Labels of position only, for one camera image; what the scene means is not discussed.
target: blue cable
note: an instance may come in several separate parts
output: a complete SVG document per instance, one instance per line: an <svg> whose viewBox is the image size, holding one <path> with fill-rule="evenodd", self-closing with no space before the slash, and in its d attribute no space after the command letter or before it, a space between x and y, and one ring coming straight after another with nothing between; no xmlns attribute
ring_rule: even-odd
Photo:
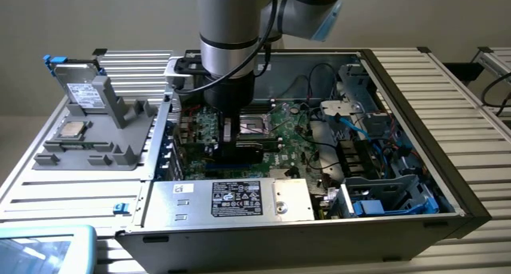
<svg viewBox="0 0 511 274"><path fill-rule="evenodd" d="M371 142L371 138L368 137L368 134L367 134L367 132L363 130L363 129L360 129L360 128L357 128L345 118L340 118L339 119L339 121L343 123L343 124L345 124L353 131L356 131L356 132L359 132L359 133L361 133L364 136L365 136L365 138L367 138L367 140Z"/></svg>

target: wire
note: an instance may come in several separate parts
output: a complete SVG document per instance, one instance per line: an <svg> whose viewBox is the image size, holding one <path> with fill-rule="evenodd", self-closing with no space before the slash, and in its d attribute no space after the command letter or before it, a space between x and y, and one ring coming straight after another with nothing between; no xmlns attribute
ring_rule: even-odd
<svg viewBox="0 0 511 274"><path fill-rule="evenodd" d="M300 122L301 122L301 118L303 118L303 114L304 114L304 113L305 113L305 111L301 111L300 118L297 118L297 123L296 123L297 126L300 125Z"/></svg>
<svg viewBox="0 0 511 274"><path fill-rule="evenodd" d="M359 117L357 120L355 120L355 122L353 122L353 126L356 126L356 125L357 125L357 122L361 121L364 118L365 118L365 115L363 115L361 117Z"/></svg>
<svg viewBox="0 0 511 274"><path fill-rule="evenodd" d="M506 104L508 103L510 98L511 98L511 93L508 94L507 98L502 101L500 108L498 112L495 113L496 116L499 116L502 112L504 111Z"/></svg>
<svg viewBox="0 0 511 274"><path fill-rule="evenodd" d="M192 106L192 107L189 107L189 108L183 108L180 111L172 111L171 114L179 114L179 113L181 113L181 112L188 111L188 110L192 109L192 108L199 108L199 107L200 107L200 105Z"/></svg>
<svg viewBox="0 0 511 274"><path fill-rule="evenodd" d="M319 121L323 121L323 119L321 119L321 118L319 117L319 115L317 115L317 111L320 111L320 110L321 110L320 107L316 107L316 108L311 109L311 112L309 112L309 121L312 121L312 115L316 116L316 118L317 118Z"/></svg>
<svg viewBox="0 0 511 274"><path fill-rule="evenodd" d="M264 36L260 39L256 48L253 49L253 51L248 55L248 57L244 59L244 61L223 77L220 77L216 81L212 81L207 85L197 87L196 89L192 89L192 90L173 89L173 91L179 95L191 95L192 93L203 92L204 90L211 89L219 83L223 83L228 78L231 78L245 67L245 65L248 65L248 63L252 61L252 59L256 57L259 51L261 50L261 48L265 44L265 41L269 37L271 30L273 29L275 18L277 15L277 5L279 5L279 0L271 0L271 14L269 14L268 26L267 26L267 29L264 32Z"/></svg>
<svg viewBox="0 0 511 274"><path fill-rule="evenodd" d="M321 142L315 142L315 141L309 141L307 138L304 138L300 134L297 135L304 141L307 141L308 143L311 144L315 144L315 145L324 145L327 147L331 147L333 148L335 150L337 149L336 146L333 144L324 144Z"/></svg>
<svg viewBox="0 0 511 274"><path fill-rule="evenodd" d="M488 84L488 86L484 88L484 90L482 91L482 94L480 94L480 100L482 100L482 104L483 105L487 105L487 106L492 106L494 108L510 108L511 105L507 105L507 101L502 104L502 105L494 105L491 103L488 103L486 101L486 94L488 93L490 89L500 82L503 81L504 79L510 78L511 77L511 72L506 75L503 75L500 78L498 78L496 80L494 80L494 82L491 84Z"/></svg>
<svg viewBox="0 0 511 274"><path fill-rule="evenodd" d="M411 154L413 154L413 156L416 157L416 160L423 164L423 174L426 174L427 171L428 171L428 168L424 166L424 162L423 162L423 160L420 159L419 154L416 153L415 150L411 151Z"/></svg>
<svg viewBox="0 0 511 274"><path fill-rule="evenodd" d="M332 163L331 165L328 165L328 166L325 166L325 167L323 167L323 168L315 168L315 167L311 165L311 159L312 159L312 156L316 154L316 152L317 152L317 150L312 153L312 155L309 156L309 159L307 159L307 166L308 166L309 168L315 169L316 171L321 171L321 170L324 170L324 169L327 169L327 168L331 168L332 166L340 164L340 162L335 162L335 163Z"/></svg>
<svg viewBox="0 0 511 274"><path fill-rule="evenodd" d="M367 138L367 140L371 142L371 138L368 137L368 133L363 130L363 129L360 129L360 128L357 128L345 118L340 118L339 119L339 121L343 123L343 124L345 124L353 131L356 131L356 132L359 132L359 133L361 133L364 136L365 136L365 138Z"/></svg>
<svg viewBox="0 0 511 274"><path fill-rule="evenodd" d="M313 71L320 67L320 66L325 66L331 69L332 71L332 74L333 74L333 83L332 83L332 87L335 87L335 84L337 83L337 72L335 71L332 65L329 63L319 63L316 64L311 71L309 71L309 76L307 77L307 80L308 80L308 87L307 87L307 101L309 101L309 99L312 98L312 85L311 85L311 80L312 80L312 73Z"/></svg>
<svg viewBox="0 0 511 274"><path fill-rule="evenodd" d="M377 154L381 156L383 166L385 168L385 171L383 172L383 178L385 179L387 175L388 175L388 161L387 161L384 153L383 153L381 149L377 147L377 145L373 144L372 147L376 149Z"/></svg>
<svg viewBox="0 0 511 274"><path fill-rule="evenodd" d="M265 44L264 45L264 67L261 72L257 75L255 75L256 78L259 78L268 70L269 60L271 60L271 44Z"/></svg>

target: black cable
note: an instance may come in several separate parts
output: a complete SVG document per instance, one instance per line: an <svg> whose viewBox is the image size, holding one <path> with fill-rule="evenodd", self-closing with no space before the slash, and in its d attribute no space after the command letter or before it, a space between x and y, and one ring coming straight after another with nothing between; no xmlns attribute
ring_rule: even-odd
<svg viewBox="0 0 511 274"><path fill-rule="evenodd" d="M335 163L332 163L331 165L328 165L328 166L325 166L325 167L323 167L323 168L315 168L315 167L311 165L311 159L312 159L312 156L315 155L316 152L317 152L317 151L315 151L315 152L312 153L312 155L309 156L309 159L307 159L307 166L308 166L309 168L312 168L312 169L316 170L316 171L321 171L321 170L324 170L325 168L331 168L332 166L340 164L340 162L335 162Z"/></svg>
<svg viewBox="0 0 511 274"><path fill-rule="evenodd" d="M371 152L371 154L372 154L372 156L375 156L375 160L377 161L377 168L379 168L379 170L380 170L380 174L383 173L383 175L384 175L384 169L381 168L381 165L384 166L384 167L387 167L387 165L384 164L384 154L383 154L383 149L381 149L381 152L380 153L377 153L377 151L376 151L376 155L375 155L375 153L373 152Z"/></svg>
<svg viewBox="0 0 511 274"><path fill-rule="evenodd" d="M353 122L353 126L357 126L357 122L361 121L364 118L365 118L365 115L359 117L357 120L355 120L355 122Z"/></svg>
<svg viewBox="0 0 511 274"><path fill-rule="evenodd" d="M207 85L197 87L196 89L192 90L179 90L173 89L173 91L179 95L191 95L192 93L203 92L207 89L211 89L213 86L216 86L219 83L221 83L224 80L231 78L244 67L245 65L252 61L252 59L256 57L259 51L261 50L265 41L269 37L271 30L273 28L273 23L275 23L275 18L277 16L277 5L279 5L279 0L271 0L271 14L269 14L269 20L268 20L268 26L265 29L265 33L263 38L259 41L259 44L256 48L253 49L252 53L248 55L248 57L244 59L244 61L237 65L223 77L220 77L216 81L212 81Z"/></svg>
<svg viewBox="0 0 511 274"><path fill-rule="evenodd" d="M482 91L482 94L480 94L480 100L482 100L482 104L483 105L487 105L487 106L491 106L494 108L510 108L511 105L507 105L507 101L502 104L502 105L494 105L491 103L488 103L486 101L486 94L488 93L490 89L500 82L503 81L504 79L510 78L511 77L511 72L506 75L503 75L500 78L498 78L491 84L488 84L488 86L484 88L484 90Z"/></svg>
<svg viewBox="0 0 511 274"><path fill-rule="evenodd" d="M315 144L315 145L325 145L327 147L331 147L333 148L335 150L337 149L336 146L333 144L324 144L321 142L315 142L315 141L309 141L307 138L304 138L300 134L297 134L297 136L304 140L307 141L308 143L311 144Z"/></svg>
<svg viewBox="0 0 511 274"><path fill-rule="evenodd" d="M265 44L264 45L264 67L261 72L257 75L255 75L256 78L259 78L268 70L269 60L271 60L271 44Z"/></svg>
<svg viewBox="0 0 511 274"><path fill-rule="evenodd" d="M312 98L312 86L311 86L311 80L312 80L312 73L313 71L316 70L316 68L319 68L320 66L325 66L331 69L332 71L332 74L333 74L333 83L332 83L332 87L335 87L335 84L337 83L337 72L335 71L332 65L329 63L319 63L316 64L311 71L309 71L309 76L307 77L308 78L308 81L309 81L309 85L308 85L308 89L307 89L307 95L309 95L309 97Z"/></svg>
<svg viewBox="0 0 511 274"><path fill-rule="evenodd" d="M309 121L312 121L312 115L316 116L317 121L323 121L323 118L320 118L319 115L317 115L317 111L320 111L320 110L321 110L320 107L311 109L311 112L309 112Z"/></svg>
<svg viewBox="0 0 511 274"><path fill-rule="evenodd" d="M307 111L309 111L309 109L311 109L309 105L308 105L307 103L303 102L303 103L300 104L300 107L301 107L303 104L305 104L305 106L307 106ZM303 114L304 114L304 113L305 113L305 111L301 111L300 118L297 118L296 126L300 125L300 122L301 122L301 118L303 118Z"/></svg>
<svg viewBox="0 0 511 274"><path fill-rule="evenodd" d="M508 103L510 99L511 99L511 93L508 94L507 98L502 101L500 108L499 108L498 112L495 113L496 116L499 116L502 114L502 112L504 111L506 104Z"/></svg>

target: blue latch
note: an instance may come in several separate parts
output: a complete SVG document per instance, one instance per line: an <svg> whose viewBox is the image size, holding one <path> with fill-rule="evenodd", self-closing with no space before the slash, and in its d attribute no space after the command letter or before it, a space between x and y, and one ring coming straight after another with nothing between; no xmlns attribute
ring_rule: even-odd
<svg viewBox="0 0 511 274"><path fill-rule="evenodd" d="M129 206L128 203L117 203L113 206L113 214L115 215L117 215L117 214L129 214L128 206Z"/></svg>
<svg viewBox="0 0 511 274"><path fill-rule="evenodd" d="M67 57L53 57L49 62L51 63L65 63Z"/></svg>
<svg viewBox="0 0 511 274"><path fill-rule="evenodd" d="M353 203L353 210L357 217L435 214L440 212L439 204L432 197L428 197L423 204L417 204L409 209L389 211L383 209L380 200L361 200Z"/></svg>
<svg viewBox="0 0 511 274"><path fill-rule="evenodd" d="M45 66L47 66L47 69L48 69L48 71L49 71L49 74L53 76L53 77L56 77L56 75L55 75L55 71L53 71L53 69L52 69L52 67L51 67L51 55L45 55L44 57L43 57L43 60L45 61Z"/></svg>

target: gray plastic part tray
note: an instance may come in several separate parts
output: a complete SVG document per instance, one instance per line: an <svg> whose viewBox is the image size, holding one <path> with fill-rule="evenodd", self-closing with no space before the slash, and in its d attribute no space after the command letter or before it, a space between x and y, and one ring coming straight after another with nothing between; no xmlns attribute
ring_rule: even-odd
<svg viewBox="0 0 511 274"><path fill-rule="evenodd" d="M40 154L43 155L56 155L59 161L56 165L40 165L39 163L33 164L33 169L43 171L132 171L136 168L139 162L139 157L143 152L144 142L147 140L148 131L153 121L153 115L147 116L145 112L141 112L139 115L135 114L132 108L129 108L124 119L128 122L128 125L123 129L117 129L112 117L105 114L89 114L84 117L76 117L68 115L61 121L59 130L67 122L71 121L84 121L91 122L92 127L85 130L83 142L105 142L113 143L115 150L119 146L123 153L127 152L128 147L131 147L136 159L132 159L132 163L128 165L119 165L113 156L113 152L103 152L91 150L67 150L65 152L48 152L44 150ZM109 165L99 165L99 163L92 163L88 161L91 156L107 155L108 160L111 161Z"/></svg>

